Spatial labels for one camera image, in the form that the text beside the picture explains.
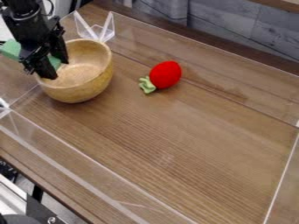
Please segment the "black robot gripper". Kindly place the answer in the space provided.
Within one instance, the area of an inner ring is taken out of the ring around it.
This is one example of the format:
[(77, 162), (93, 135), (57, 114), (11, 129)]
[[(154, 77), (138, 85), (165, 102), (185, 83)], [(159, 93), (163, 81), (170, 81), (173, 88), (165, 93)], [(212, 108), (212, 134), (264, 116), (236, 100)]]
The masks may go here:
[(25, 71), (50, 80), (58, 78), (59, 60), (70, 63), (63, 39), (65, 28), (58, 16), (49, 17), (43, 0), (3, 0), (5, 23), (22, 45), (19, 58)]

